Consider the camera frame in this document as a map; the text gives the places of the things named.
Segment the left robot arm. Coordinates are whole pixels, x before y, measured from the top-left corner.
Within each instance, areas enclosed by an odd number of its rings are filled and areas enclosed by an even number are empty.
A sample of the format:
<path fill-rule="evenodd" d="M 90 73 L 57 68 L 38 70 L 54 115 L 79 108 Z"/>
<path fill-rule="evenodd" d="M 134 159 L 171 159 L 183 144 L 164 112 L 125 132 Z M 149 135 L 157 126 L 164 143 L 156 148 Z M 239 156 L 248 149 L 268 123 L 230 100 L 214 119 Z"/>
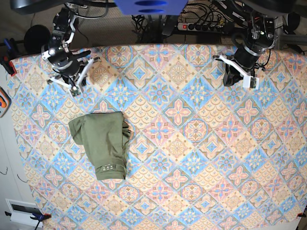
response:
<path fill-rule="evenodd" d="M 216 59 L 225 63 L 223 84 L 226 87 L 243 81 L 244 88 L 258 89 L 260 80 L 256 70 L 265 70 L 267 63 L 258 60 L 275 45 L 273 18 L 252 12 L 247 18 L 247 30 L 232 35 L 237 47 L 234 55 L 220 55 Z"/>

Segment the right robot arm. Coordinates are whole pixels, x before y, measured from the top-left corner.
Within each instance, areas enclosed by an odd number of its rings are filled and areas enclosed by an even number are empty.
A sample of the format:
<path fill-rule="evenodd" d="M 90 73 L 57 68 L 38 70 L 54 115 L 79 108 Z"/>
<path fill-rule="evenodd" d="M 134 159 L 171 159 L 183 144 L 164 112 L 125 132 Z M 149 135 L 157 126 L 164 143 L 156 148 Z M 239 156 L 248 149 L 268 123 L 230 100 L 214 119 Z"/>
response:
<path fill-rule="evenodd" d="M 78 25 L 76 13 L 68 7 L 63 7 L 53 19 L 53 30 L 48 43 L 42 46 L 41 55 L 44 61 L 58 73 L 56 80 L 62 78 L 66 84 L 76 86 L 83 84 L 87 62 L 82 58 L 91 54 L 90 50 L 72 52 L 69 50 Z"/>

